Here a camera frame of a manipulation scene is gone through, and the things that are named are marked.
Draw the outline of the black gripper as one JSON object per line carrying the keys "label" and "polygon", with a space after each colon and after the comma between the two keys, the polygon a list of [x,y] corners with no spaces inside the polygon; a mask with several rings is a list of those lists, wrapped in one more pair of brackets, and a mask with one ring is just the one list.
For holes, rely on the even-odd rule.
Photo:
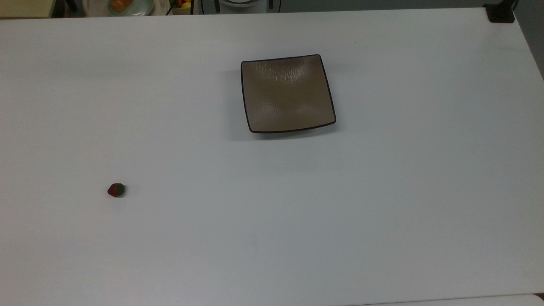
{"label": "black gripper", "polygon": [[[256,5],[256,0],[221,0],[221,4],[234,8],[246,8]],[[219,0],[214,0],[214,8],[216,13],[220,13]],[[274,9],[274,0],[268,0],[268,9]]]}

